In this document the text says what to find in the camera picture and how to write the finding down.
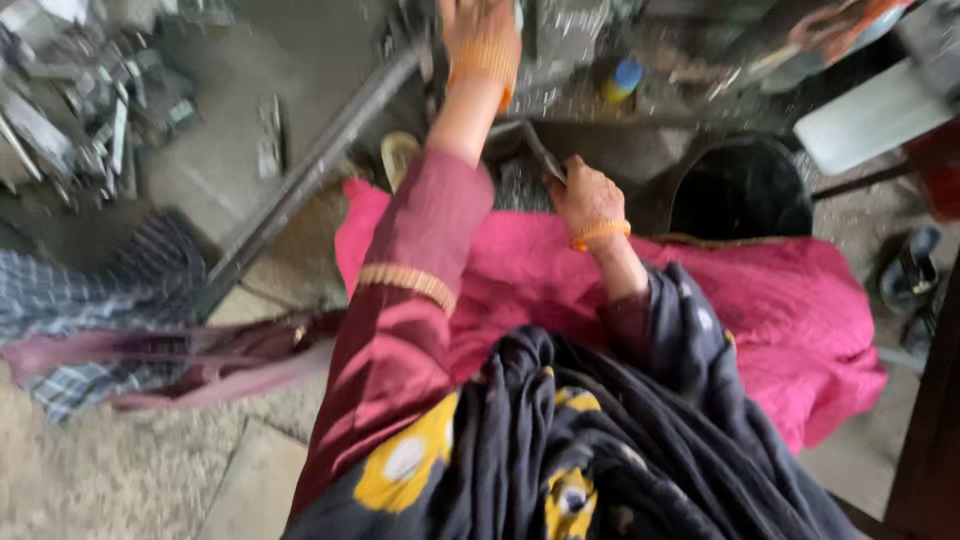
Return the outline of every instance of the concrete floor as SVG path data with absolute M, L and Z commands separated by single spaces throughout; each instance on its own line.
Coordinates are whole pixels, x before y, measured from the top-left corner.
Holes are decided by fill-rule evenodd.
M 288 110 L 291 158 L 302 156 L 375 65 L 370 45 L 381 20 L 378 5 L 374 0 L 244 0 L 241 12 L 249 24 L 206 36 L 187 28 L 169 41 L 168 57 L 202 89 L 198 105 L 204 124 L 146 163 L 150 197 L 181 209 L 212 247 L 229 245 L 276 189 L 254 176 L 257 100 L 280 94 Z M 335 54 L 339 51 L 349 54 Z M 375 131 L 395 127 L 421 135 L 424 126 L 419 111 L 408 110 L 380 119 Z M 608 138 L 596 131 L 557 127 L 544 141 L 561 158 L 581 152 L 624 185 L 639 185 L 677 162 L 690 139 L 675 130 L 625 129 Z M 370 151 L 375 144 L 366 141 L 366 147 Z M 626 152 L 612 152 L 616 147 Z M 882 165 L 881 160 L 870 166 Z M 810 181 L 820 188 L 840 180 L 815 176 Z M 290 307 L 344 305 L 332 241 L 346 211 L 337 186 L 315 195 L 225 299 L 213 322 L 271 317 Z M 836 242 L 853 273 L 869 283 L 885 238 L 927 219 L 915 189 L 885 184 L 820 205 L 816 234 Z M 960 231 L 947 233 L 937 254 L 944 267 L 952 264 L 960 244 Z M 900 321 L 881 306 L 875 307 L 875 317 L 877 343 L 895 345 Z M 325 387 L 324 379 L 312 380 L 202 410 L 118 415 L 97 409 L 53 427 L 43 425 L 27 396 L 7 384 L 5 370 L 0 369 L 0 439 L 5 441 L 0 540 L 217 538 L 215 527 L 204 522 L 233 523 L 223 500 L 237 497 L 237 489 L 254 496 L 270 492 L 242 475 L 234 478 L 242 468 L 238 456 L 248 455 L 251 422 L 257 432 L 266 426 L 305 442 Z M 881 515 L 917 386 L 915 374 L 894 369 L 876 409 L 851 420 L 818 449 L 805 451 L 804 465 L 827 488 Z M 288 478 L 300 467 L 294 458 L 287 461 L 279 477 Z M 234 484 L 241 487 L 228 489 Z M 278 515 L 283 512 L 275 509 L 264 519 L 277 522 L 285 518 Z

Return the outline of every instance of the gold bangle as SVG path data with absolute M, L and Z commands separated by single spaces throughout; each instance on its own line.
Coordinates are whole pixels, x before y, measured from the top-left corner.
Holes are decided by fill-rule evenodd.
M 520 64 L 519 51 L 494 37 L 473 37 L 457 44 L 450 58 L 450 76 L 446 89 L 472 75 L 485 75 L 503 85 L 503 99 L 499 112 L 503 112 L 514 99 L 516 70 Z
M 446 316 L 453 314 L 457 306 L 457 296 L 440 278 L 402 264 L 365 264 L 357 274 L 357 286 L 360 285 L 389 285 L 411 289 L 433 300 L 440 306 Z
M 587 250 L 587 240 L 604 234 L 624 233 L 630 235 L 630 222 L 626 219 L 608 219 L 598 221 L 583 227 L 579 233 L 570 238 L 570 249 L 584 252 Z

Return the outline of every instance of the pink fabric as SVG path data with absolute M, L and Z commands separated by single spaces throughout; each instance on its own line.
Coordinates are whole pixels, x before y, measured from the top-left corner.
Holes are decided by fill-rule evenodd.
M 337 262 L 352 295 L 374 227 L 390 196 L 359 179 L 344 191 L 350 212 L 336 237 Z M 868 410 L 886 376 L 872 346 L 866 295 L 828 242 L 800 238 L 708 250 L 631 239 L 643 260 L 678 260 L 736 336 L 740 377 L 794 452 L 823 441 Z M 590 255 L 567 248 L 553 215 L 493 212 L 470 249 L 450 320 L 451 376 L 467 379 L 494 341 L 534 323 L 608 347 L 596 310 L 606 303 Z

